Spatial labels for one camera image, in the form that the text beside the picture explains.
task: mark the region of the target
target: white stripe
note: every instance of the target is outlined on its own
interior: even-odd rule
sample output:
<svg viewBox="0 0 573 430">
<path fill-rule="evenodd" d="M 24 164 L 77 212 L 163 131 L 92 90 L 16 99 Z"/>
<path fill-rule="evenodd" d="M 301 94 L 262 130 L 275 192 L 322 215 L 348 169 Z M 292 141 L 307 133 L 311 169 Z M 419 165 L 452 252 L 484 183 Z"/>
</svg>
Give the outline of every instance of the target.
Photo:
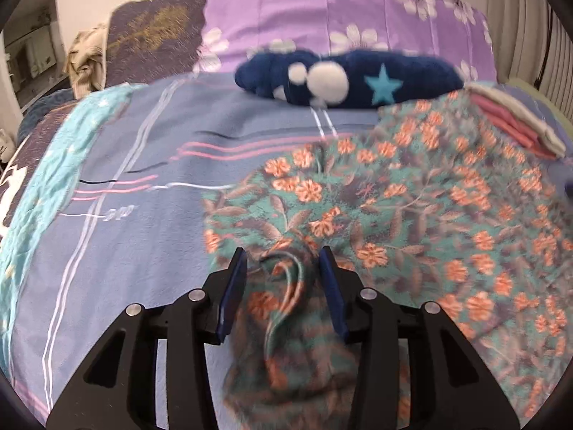
<svg viewBox="0 0 573 430">
<path fill-rule="evenodd" d="M 324 138 L 325 138 L 325 135 L 324 135 L 324 131 L 323 131 L 323 129 L 322 129 L 322 125 L 320 124 L 319 116 L 316 114 L 316 111 L 314 111 L 314 108 L 313 108 L 313 107 L 310 108 L 310 111 L 312 111 L 312 114 L 313 114 L 313 116 L 314 116 L 314 120 L 316 121 L 316 125 L 317 125 L 318 128 L 319 128 L 320 137 L 322 137 L 322 138 L 324 139 Z"/>
<path fill-rule="evenodd" d="M 105 218 L 105 215 L 93 215 L 91 213 L 58 213 L 61 216 L 91 216 L 92 218 Z"/>
<path fill-rule="evenodd" d="M 93 202 L 93 204 L 91 205 L 88 212 L 91 212 L 95 206 L 96 206 L 96 203 Z M 72 266 L 72 261 L 76 257 L 76 254 L 79 252 L 81 245 L 84 242 L 84 238 L 85 238 L 85 235 L 86 235 L 87 230 L 88 230 L 88 223 L 89 222 L 90 222 L 90 219 L 86 218 L 84 221 L 84 226 L 81 230 L 80 239 L 78 240 L 77 246 L 76 246 L 72 256 L 68 260 L 68 264 L 66 265 L 66 268 L 64 269 L 64 274 L 62 275 L 62 281 L 61 281 L 61 284 L 59 285 L 59 291 L 58 291 L 58 295 L 56 297 L 56 308 L 54 309 L 54 313 L 52 315 L 52 320 L 50 320 L 50 326 L 48 328 L 48 340 L 46 341 L 46 347 L 44 348 L 44 353 L 42 354 L 42 373 L 44 374 L 44 394 L 46 396 L 46 406 L 48 407 L 48 411 L 50 411 L 50 398 L 49 398 L 50 393 L 48 392 L 48 382 L 49 382 L 50 389 L 52 389 L 52 379 L 51 379 L 52 374 L 51 373 L 49 374 L 50 379 L 48 379 L 47 363 L 46 363 L 46 355 L 48 353 L 48 348 L 50 345 L 49 339 L 52 335 L 52 328 L 54 327 L 54 322 L 56 321 L 56 313 L 58 312 L 59 303 L 61 302 L 62 293 L 64 291 L 65 282 L 66 282 L 67 276 L 68 276 L 68 270 Z"/>
<path fill-rule="evenodd" d="M 129 152 L 127 153 L 127 155 L 124 158 L 124 161 L 121 163 L 117 172 L 115 173 L 115 176 L 113 177 L 113 181 L 108 184 L 107 189 L 111 189 L 114 186 L 115 181 L 125 171 L 128 164 L 130 164 L 130 163 L 133 164 L 137 161 L 137 159 L 139 158 L 139 155 L 141 154 L 141 152 L 143 151 L 143 148 L 145 147 L 144 142 L 145 142 L 145 140 L 147 140 L 147 136 L 149 135 L 149 131 L 153 127 L 153 125 L 154 125 L 155 121 L 157 120 L 157 118 L 159 117 L 159 115 L 163 112 L 163 110 L 165 109 L 165 107 L 167 106 L 169 101 L 171 100 L 171 97 L 173 96 L 173 92 L 175 90 L 177 90 L 180 87 L 180 85 L 182 85 L 183 83 L 184 83 L 183 80 L 174 81 L 169 85 L 169 87 L 164 89 L 157 105 L 153 108 L 153 110 L 151 110 L 150 114 L 148 114 L 148 116 L 145 118 L 145 120 L 139 126 L 138 134 L 136 136 L 136 139 L 135 139 L 133 145 L 131 146 L 131 149 L 129 150 Z M 101 212 L 101 207 L 104 203 L 106 196 L 107 196 L 107 193 L 106 192 L 103 193 L 99 197 L 99 199 L 91 205 L 90 209 L 88 210 L 88 213 L 99 215 Z M 47 369 L 48 369 L 49 393 L 47 392 L 48 400 L 46 403 L 47 407 L 48 407 L 48 411 L 51 411 L 53 408 L 52 355 L 53 355 L 53 350 L 54 350 L 54 344 L 56 343 L 56 335 L 58 333 L 59 325 L 61 324 L 61 319 L 64 316 L 65 304 L 66 304 L 66 300 L 68 297 L 69 288 L 70 288 L 72 281 L 76 275 L 77 267 L 78 267 L 81 259 L 83 258 L 85 250 L 86 250 L 86 248 L 90 242 L 93 231 L 95 230 L 95 227 L 97 225 L 97 221 L 98 221 L 98 218 L 91 218 L 89 216 L 86 216 L 86 218 L 85 218 L 84 225 L 86 222 L 90 225 L 89 229 L 88 229 L 88 233 L 87 233 L 87 236 L 84 238 L 84 240 L 80 241 L 80 243 L 78 244 L 78 247 L 76 247 L 76 251 L 74 252 L 74 254 L 72 254 L 72 257 L 68 261 L 68 265 L 66 267 L 66 270 L 68 269 L 68 266 L 70 266 L 73 259 L 77 255 L 77 260 L 73 264 L 72 272 L 70 274 L 69 279 L 65 280 L 66 272 L 64 272 L 64 275 L 62 277 L 62 284 L 65 283 L 65 286 L 64 286 L 64 293 L 63 293 L 63 302 L 61 304 L 61 309 L 59 311 L 59 316 L 58 316 L 56 328 L 54 330 L 53 335 L 52 335 L 52 332 L 50 330 L 48 331 L 46 347 L 47 348 L 49 347 L 49 353 L 48 353 L 48 361 L 46 364 L 44 364 L 45 355 L 42 357 L 42 367 L 47 367 Z M 58 315 L 58 307 L 59 307 L 59 305 L 57 304 L 56 309 L 54 310 L 53 317 L 52 317 L 52 323 L 50 323 L 50 325 L 53 324 L 53 320 L 55 319 L 56 315 Z M 48 387 L 48 384 L 46 382 L 46 378 L 44 378 L 44 380 L 45 380 L 44 381 L 44 389 L 45 389 L 45 391 L 47 391 L 46 388 Z"/>
<path fill-rule="evenodd" d="M 165 186 L 153 186 L 150 187 L 148 189 L 148 191 L 151 191 L 153 189 L 169 189 L 170 187 L 177 187 L 177 186 L 184 186 L 184 187 L 195 187 L 197 189 L 207 189 L 210 191 L 218 191 L 221 189 L 231 189 L 233 187 L 236 187 L 236 185 L 234 184 L 225 184 L 222 186 L 202 186 L 199 184 L 191 184 L 191 183 L 167 183 Z"/>
<path fill-rule="evenodd" d="M 334 128 L 334 125 L 333 125 L 332 121 L 330 120 L 330 116 L 328 116 L 327 111 L 326 110 L 321 110 L 321 111 L 324 113 L 324 117 L 326 118 L 326 122 L 328 123 L 328 126 L 330 127 L 330 130 L 332 131 L 332 135 L 338 139 L 338 133 L 337 133 L 336 129 Z"/>
</svg>

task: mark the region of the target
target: green fabric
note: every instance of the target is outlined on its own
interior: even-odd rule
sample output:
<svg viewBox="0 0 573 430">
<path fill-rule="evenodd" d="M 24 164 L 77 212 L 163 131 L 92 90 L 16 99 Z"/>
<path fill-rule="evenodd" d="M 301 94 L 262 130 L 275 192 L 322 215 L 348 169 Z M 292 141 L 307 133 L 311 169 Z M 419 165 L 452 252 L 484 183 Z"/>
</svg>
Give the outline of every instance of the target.
<svg viewBox="0 0 573 430">
<path fill-rule="evenodd" d="M 317 280 L 317 251 L 330 245 L 392 301 L 438 301 L 525 423 L 572 353 L 572 215 L 554 192 L 537 158 L 460 91 L 385 107 L 370 133 L 311 144 L 206 193 L 213 268 L 236 247 L 249 254 L 227 405 L 251 429 L 346 428 L 358 351 L 334 334 Z"/>
<path fill-rule="evenodd" d="M 569 138 L 573 140 L 573 123 L 566 118 L 566 116 L 551 102 L 551 100 L 549 100 L 535 87 L 521 79 L 511 78 L 507 84 L 514 87 L 519 87 L 521 90 L 525 91 L 525 93 L 529 94 L 531 97 L 534 97 L 535 100 L 539 100 L 546 107 L 548 107 L 551 110 L 551 113 L 553 113 L 553 116 L 555 116 L 555 119 L 561 123 L 561 126 L 563 126 L 563 129 L 565 129 L 565 132 Z"/>
</svg>

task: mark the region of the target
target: light blue cloth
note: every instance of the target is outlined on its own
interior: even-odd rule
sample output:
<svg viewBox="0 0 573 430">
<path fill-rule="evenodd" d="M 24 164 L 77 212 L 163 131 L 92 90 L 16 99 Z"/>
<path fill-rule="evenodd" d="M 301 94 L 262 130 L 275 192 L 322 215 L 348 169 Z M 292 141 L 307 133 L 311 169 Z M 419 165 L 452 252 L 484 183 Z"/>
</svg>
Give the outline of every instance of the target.
<svg viewBox="0 0 573 430">
<path fill-rule="evenodd" d="M 0 249 L 0 367 L 7 377 L 11 376 L 10 345 L 19 291 L 40 236 L 69 201 L 99 127 L 142 87 L 112 87 L 79 103 L 54 136 L 26 187 Z"/>
</svg>

